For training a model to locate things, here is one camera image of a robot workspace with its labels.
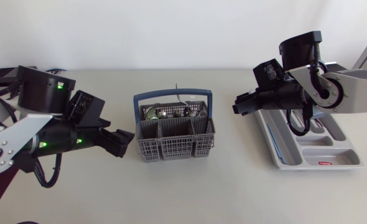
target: basket compartment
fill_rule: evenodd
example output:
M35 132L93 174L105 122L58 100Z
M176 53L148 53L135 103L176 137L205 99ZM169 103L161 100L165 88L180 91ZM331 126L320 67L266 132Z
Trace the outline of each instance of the basket compartment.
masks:
M188 159L192 153L193 126L190 118L159 120L159 144L164 160Z
M160 160L157 135L157 121L141 121L137 124L136 136L139 145L139 155L142 156L145 162Z

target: black wire bundle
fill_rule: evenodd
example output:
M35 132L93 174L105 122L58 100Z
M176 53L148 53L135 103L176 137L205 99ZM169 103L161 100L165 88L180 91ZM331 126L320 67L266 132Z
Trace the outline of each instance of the black wire bundle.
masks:
M312 85L314 86L314 88L316 89L316 91L319 93L320 97L327 98L328 97L328 92L325 91L322 87L322 84L320 83L319 80L319 76L318 76L318 69L319 66L319 44L318 42L314 43L314 60L312 61L312 63L310 64L310 81L312 83ZM327 67L324 63L322 63L323 66L323 70L325 70L325 72L327 71Z
M34 162L34 174L37 180L40 182L41 186L45 188L50 188L55 185L59 177L60 165L62 163L62 153L57 154L57 158L55 160L55 167L53 168L53 175L51 179L47 182L45 179L44 170L42 169L41 163L39 159L36 159Z
M296 135L296 136L304 136L308 133L309 128L310 128L310 120L309 119L305 119L304 118L304 114L303 114L303 119L304 119L304 130L303 131L299 131L297 129L295 129L291 123L291 110L287 110L286 111L286 119L287 119L287 124L289 125L290 130Z
M318 66L321 65L323 71L326 73L327 72L327 66L325 65L324 62L322 62L321 60L319 60L319 43L315 42L314 43L314 59L312 60L312 63L310 64L310 68L309 68L309 73L310 73L310 81L312 83L312 85L314 86L314 88L316 89L316 91L318 92L318 94L320 95L321 98L326 99L328 98L328 91L323 89L322 84L320 83L320 79L319 79L319 69ZM302 119L304 120L304 130L303 131L299 131L297 129L295 129L291 123L291 110L287 110L286 111L286 119L287 119L287 124L289 125L290 130L296 135L296 136L304 136L309 132L309 128L310 128L310 117L311 115L309 115L309 113L312 113L310 111L308 111L308 113L305 112L305 110L312 110L312 105L311 104L306 104L304 106L304 108L302 109Z

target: white table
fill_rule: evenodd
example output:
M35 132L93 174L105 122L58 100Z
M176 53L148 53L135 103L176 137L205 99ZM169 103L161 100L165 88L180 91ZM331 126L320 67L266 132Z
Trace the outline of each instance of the white table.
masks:
M51 189L18 172L0 200L0 223L367 223L367 114L335 116L364 169L280 171L255 116L231 107L237 95L256 87L250 70L64 75L77 81L76 90L106 101L102 118L112 122L109 130L135 132L135 94L175 83L212 90L215 147L209 157L148 164L135 140L123 159L98 147L65 153ZM48 178L54 159L41 159Z

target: sticker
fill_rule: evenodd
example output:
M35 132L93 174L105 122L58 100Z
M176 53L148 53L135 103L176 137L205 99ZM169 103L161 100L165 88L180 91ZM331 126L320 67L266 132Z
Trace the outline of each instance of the sticker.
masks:
M333 164L331 162L319 162L319 165L329 166L329 165L333 165Z

